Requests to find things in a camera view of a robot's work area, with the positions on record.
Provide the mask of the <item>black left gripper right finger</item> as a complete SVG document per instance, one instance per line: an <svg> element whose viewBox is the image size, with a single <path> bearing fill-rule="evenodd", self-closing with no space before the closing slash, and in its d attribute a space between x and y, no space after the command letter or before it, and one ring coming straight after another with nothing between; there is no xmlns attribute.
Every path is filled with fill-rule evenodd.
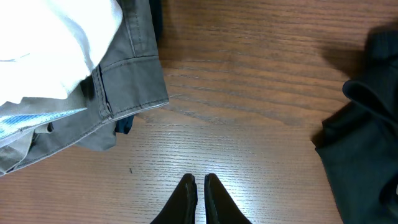
<svg viewBox="0 0 398 224"><path fill-rule="evenodd" d="M207 174L204 183L207 224L251 224L216 174Z"/></svg>

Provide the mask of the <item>black t-shirt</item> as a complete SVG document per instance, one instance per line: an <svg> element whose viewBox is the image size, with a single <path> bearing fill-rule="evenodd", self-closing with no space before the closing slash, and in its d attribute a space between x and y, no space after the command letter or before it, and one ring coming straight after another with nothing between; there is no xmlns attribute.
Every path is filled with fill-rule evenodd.
<svg viewBox="0 0 398 224"><path fill-rule="evenodd" d="M368 36L350 102L313 140L344 223L397 223L397 31Z"/></svg>

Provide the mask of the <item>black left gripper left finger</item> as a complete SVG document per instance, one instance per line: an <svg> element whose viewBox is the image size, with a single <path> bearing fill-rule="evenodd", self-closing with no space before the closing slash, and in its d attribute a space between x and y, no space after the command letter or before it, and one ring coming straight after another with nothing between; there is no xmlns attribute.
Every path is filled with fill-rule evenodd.
<svg viewBox="0 0 398 224"><path fill-rule="evenodd" d="M194 224L197 202L195 177L185 174L150 224Z"/></svg>

